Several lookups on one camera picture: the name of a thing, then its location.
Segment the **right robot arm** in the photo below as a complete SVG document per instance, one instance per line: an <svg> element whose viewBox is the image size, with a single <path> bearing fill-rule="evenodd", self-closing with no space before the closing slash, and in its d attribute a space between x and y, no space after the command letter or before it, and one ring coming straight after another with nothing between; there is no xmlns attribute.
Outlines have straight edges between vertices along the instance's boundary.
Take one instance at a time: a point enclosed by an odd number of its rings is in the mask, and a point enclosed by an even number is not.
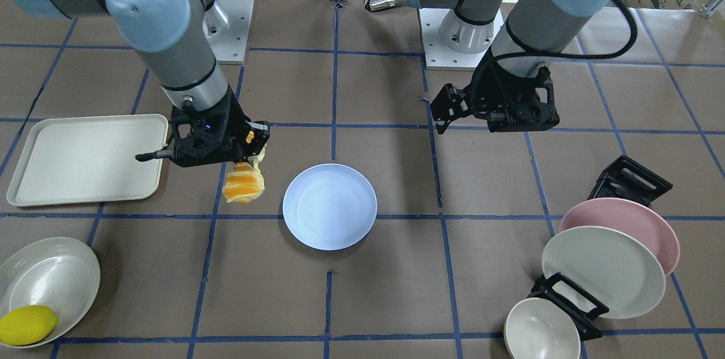
<svg viewBox="0 0 725 359"><path fill-rule="evenodd" d="M165 147L136 155L138 162L168 159L196 167L261 158L269 124L244 114L203 31L217 0L14 1L37 18L109 14L116 22L173 104Z"/></svg>

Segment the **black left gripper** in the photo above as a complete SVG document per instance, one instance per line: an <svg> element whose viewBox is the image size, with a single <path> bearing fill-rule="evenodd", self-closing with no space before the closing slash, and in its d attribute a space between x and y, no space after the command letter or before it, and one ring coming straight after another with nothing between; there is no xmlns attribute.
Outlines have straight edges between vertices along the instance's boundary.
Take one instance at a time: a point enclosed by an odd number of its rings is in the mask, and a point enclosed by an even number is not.
<svg viewBox="0 0 725 359"><path fill-rule="evenodd" d="M551 71L540 67L534 77L519 77L497 63L474 70L471 82L447 83L430 104L438 134L465 117L486 121L491 132L549 130L560 123Z"/></svg>

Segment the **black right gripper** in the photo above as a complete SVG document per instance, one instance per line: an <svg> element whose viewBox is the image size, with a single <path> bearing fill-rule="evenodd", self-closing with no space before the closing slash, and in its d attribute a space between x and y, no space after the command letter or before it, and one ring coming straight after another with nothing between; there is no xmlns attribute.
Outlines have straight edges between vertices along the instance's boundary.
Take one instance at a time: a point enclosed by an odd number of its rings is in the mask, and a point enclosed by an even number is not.
<svg viewBox="0 0 725 359"><path fill-rule="evenodd" d="M232 88L207 110L191 110L189 105L173 109L170 125L168 149L138 153L136 161L170 159L179 167L246 162L261 154L270 137L269 123L251 121Z"/></svg>

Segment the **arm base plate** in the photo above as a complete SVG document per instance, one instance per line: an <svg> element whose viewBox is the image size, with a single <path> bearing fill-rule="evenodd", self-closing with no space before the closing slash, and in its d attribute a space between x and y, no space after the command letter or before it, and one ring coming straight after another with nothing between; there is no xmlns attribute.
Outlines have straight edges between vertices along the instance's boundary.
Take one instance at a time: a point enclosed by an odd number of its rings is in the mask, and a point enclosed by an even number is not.
<svg viewBox="0 0 725 359"><path fill-rule="evenodd" d="M461 21L451 9L419 9L427 70L472 71L504 24L501 11L484 25Z"/></svg>
<svg viewBox="0 0 725 359"><path fill-rule="evenodd" d="M254 0L214 0L204 13L206 39L220 64L243 65Z"/></svg>

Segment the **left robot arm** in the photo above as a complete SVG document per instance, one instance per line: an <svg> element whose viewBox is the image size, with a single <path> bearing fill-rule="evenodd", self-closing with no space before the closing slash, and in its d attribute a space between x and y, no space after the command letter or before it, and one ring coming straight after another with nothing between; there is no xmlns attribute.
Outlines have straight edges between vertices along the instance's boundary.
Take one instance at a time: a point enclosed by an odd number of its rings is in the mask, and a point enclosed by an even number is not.
<svg viewBox="0 0 725 359"><path fill-rule="evenodd" d="M549 130L560 122L549 65L565 59L578 31L612 2L629 27L626 44L590 59L613 59L629 51L638 31L623 0L518 0L466 87L445 84L430 103L439 134L465 117L487 122L491 132ZM413 8L447 8L460 24L486 28L502 0L406 0Z"/></svg>

